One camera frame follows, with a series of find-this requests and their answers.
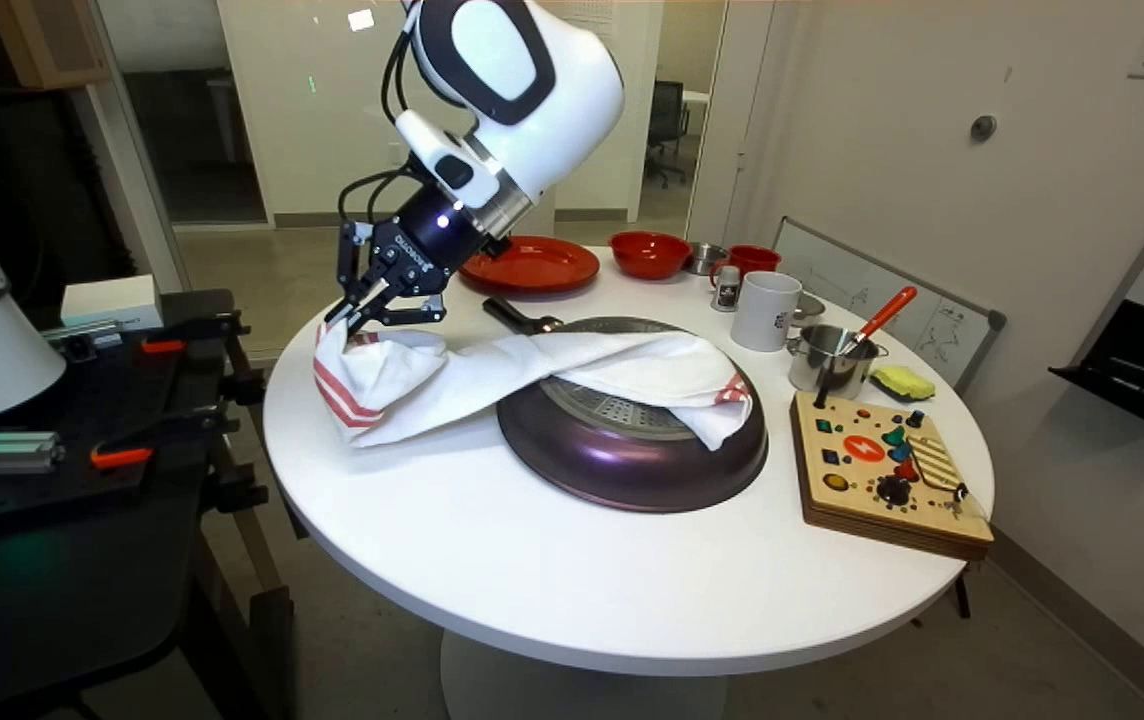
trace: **white cup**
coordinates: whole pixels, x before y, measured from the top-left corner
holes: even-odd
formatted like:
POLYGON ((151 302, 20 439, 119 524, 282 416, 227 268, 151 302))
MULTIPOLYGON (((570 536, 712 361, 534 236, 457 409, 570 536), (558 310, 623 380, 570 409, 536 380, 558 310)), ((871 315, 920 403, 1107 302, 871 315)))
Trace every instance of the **white cup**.
POLYGON ((732 339, 751 351, 784 349, 789 319, 805 284, 784 272, 746 272, 732 339))

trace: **black chair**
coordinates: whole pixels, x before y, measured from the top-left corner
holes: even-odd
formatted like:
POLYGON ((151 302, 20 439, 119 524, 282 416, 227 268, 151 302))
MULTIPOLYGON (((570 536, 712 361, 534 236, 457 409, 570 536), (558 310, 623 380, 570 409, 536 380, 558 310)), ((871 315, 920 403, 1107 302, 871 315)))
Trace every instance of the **black chair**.
POLYGON ((683 84, 657 79, 653 125, 649 125, 649 177, 657 177, 659 183, 667 183, 671 177, 683 180, 683 135, 687 135, 683 84))

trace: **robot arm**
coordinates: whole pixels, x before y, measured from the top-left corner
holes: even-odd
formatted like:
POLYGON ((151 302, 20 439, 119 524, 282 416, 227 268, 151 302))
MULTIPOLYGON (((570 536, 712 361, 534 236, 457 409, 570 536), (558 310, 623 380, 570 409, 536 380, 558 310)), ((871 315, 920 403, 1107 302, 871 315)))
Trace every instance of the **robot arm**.
POLYGON ((425 183, 398 215, 343 224, 337 278, 353 333, 367 319, 445 319, 454 272, 503 238, 615 125, 620 71, 608 47, 534 0, 403 0, 394 71, 416 52, 431 93, 473 113, 464 141, 411 106, 394 125, 425 183))

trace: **gray floor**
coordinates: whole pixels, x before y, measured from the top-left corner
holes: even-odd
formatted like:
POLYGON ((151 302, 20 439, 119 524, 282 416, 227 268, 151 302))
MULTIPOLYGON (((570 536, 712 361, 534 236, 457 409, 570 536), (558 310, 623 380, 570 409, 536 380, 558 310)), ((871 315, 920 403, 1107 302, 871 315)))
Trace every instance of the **gray floor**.
MULTIPOLYGON (((675 192, 653 192, 645 226, 671 226, 675 192)), ((561 224, 561 236, 608 238, 620 220, 561 224)), ((240 231, 185 238, 196 286, 234 286, 251 323, 248 351, 271 361, 334 301, 334 226, 240 231)), ((296 598, 302 717, 308 720, 445 720, 439 630, 342 571, 312 541, 296 541, 283 508, 262 508, 277 565, 296 598)), ((238 593, 256 593, 227 516, 204 533, 238 593)), ((1144 720, 1144 694, 1078 638, 995 560, 969 571, 972 618, 950 598, 915 625, 841 661, 732 678, 729 720, 782 717, 972 717, 972 720, 1144 720)), ((87 691, 108 720, 216 717, 187 663, 163 663, 87 691)))

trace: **round white table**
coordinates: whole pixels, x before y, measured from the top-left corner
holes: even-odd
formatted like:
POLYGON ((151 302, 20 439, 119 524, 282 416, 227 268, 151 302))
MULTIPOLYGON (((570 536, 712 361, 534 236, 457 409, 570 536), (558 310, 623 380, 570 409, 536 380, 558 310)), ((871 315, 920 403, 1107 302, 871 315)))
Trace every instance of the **round white table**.
MULTIPOLYGON (((479 411, 398 447, 353 450, 312 387, 308 319, 269 380, 264 433, 277 474, 353 574, 473 644, 608 676, 742 676, 859 649, 931 602, 963 560, 805 524, 789 351, 732 343, 732 310, 704 278, 629 278, 600 253, 592 286, 517 301, 528 315, 653 315, 720 343, 755 383, 768 462, 732 499, 642 516, 564 496, 534 474, 479 411)), ((449 343, 502 336, 473 286, 454 284, 449 343)), ((989 445, 959 395, 901 339, 890 361, 937 380, 920 403, 982 510, 991 510, 989 445)))

